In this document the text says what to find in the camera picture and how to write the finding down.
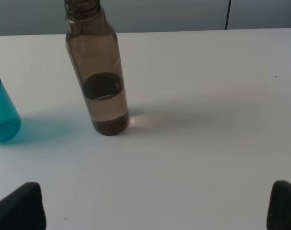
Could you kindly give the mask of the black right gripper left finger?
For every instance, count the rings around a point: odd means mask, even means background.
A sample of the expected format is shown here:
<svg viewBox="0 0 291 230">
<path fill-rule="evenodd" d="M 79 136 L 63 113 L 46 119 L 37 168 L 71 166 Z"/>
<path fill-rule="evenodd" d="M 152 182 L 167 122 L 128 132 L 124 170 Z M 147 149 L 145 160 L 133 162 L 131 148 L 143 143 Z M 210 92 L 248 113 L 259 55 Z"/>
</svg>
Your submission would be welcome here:
<svg viewBox="0 0 291 230">
<path fill-rule="evenodd" d="M 0 230 L 45 230 L 40 184 L 27 182 L 0 201 Z"/>
</svg>

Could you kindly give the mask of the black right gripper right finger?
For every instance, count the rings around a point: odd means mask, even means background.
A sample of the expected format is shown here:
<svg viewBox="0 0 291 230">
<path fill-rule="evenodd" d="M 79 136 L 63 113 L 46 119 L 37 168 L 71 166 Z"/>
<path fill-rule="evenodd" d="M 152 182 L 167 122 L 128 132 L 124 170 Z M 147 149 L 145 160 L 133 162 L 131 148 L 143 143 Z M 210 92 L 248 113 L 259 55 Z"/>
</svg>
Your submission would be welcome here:
<svg viewBox="0 0 291 230">
<path fill-rule="evenodd" d="M 271 190 L 267 230 L 291 230 L 291 183 L 276 181 Z"/>
</svg>

